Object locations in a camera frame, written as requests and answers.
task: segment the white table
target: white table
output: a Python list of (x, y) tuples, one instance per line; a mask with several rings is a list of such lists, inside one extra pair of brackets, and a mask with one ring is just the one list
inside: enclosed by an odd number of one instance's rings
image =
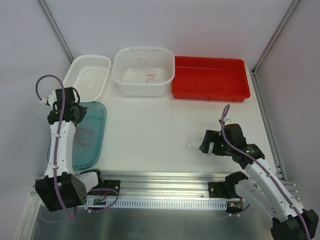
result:
[[(248, 68), (251, 97), (231, 103), (227, 118), (238, 123), (248, 143), (256, 144), (276, 172), (263, 119)], [(219, 130), (226, 102), (131, 97), (111, 79), (101, 100), (107, 110), (101, 155), (92, 167), (104, 171), (162, 173), (233, 173), (240, 166), (228, 156), (207, 156), (198, 148), (206, 130)]]

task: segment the white perforated basket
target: white perforated basket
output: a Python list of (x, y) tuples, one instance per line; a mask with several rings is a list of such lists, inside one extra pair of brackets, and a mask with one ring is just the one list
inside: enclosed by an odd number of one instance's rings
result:
[(106, 56), (79, 56), (72, 62), (63, 85), (74, 87), (79, 92), (81, 102), (93, 102), (104, 90), (110, 66), (111, 61)]

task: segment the blue tray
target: blue tray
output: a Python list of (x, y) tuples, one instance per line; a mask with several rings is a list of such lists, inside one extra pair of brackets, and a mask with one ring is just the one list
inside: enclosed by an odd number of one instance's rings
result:
[[(107, 110), (100, 102), (81, 102), (87, 107), (86, 115), (77, 124), (72, 147), (72, 167), (74, 171), (86, 170), (99, 159), (104, 139)], [(50, 144), (46, 155), (50, 157)]]

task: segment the white plastic basket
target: white plastic basket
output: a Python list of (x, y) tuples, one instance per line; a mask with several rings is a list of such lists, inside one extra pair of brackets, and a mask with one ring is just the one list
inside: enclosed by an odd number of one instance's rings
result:
[(124, 48), (114, 58), (112, 78), (131, 96), (162, 96), (175, 77), (175, 56), (163, 47)]
[(64, 80), (65, 87), (74, 87), (83, 103), (97, 100), (105, 87), (111, 61), (106, 56), (82, 55), (71, 64)]

